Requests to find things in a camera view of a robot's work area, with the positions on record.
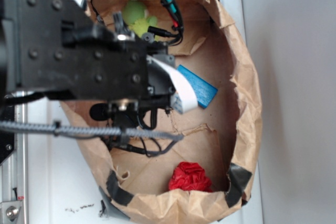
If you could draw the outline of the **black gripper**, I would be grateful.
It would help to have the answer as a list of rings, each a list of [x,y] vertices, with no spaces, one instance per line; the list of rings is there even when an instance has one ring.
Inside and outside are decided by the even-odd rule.
[[[169,74],[155,60],[169,59],[166,44],[140,39],[116,13],[115,31],[92,24],[90,42],[97,48],[95,82],[98,99],[89,115],[95,121],[112,121],[115,127],[153,130],[157,111],[171,109],[176,88]]]

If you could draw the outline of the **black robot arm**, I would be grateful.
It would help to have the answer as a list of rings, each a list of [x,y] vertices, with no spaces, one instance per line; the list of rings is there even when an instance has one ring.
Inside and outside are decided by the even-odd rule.
[[[151,44],[114,14],[92,21],[74,0],[1,0],[1,107],[39,98],[104,101],[106,116],[172,108],[175,91]]]

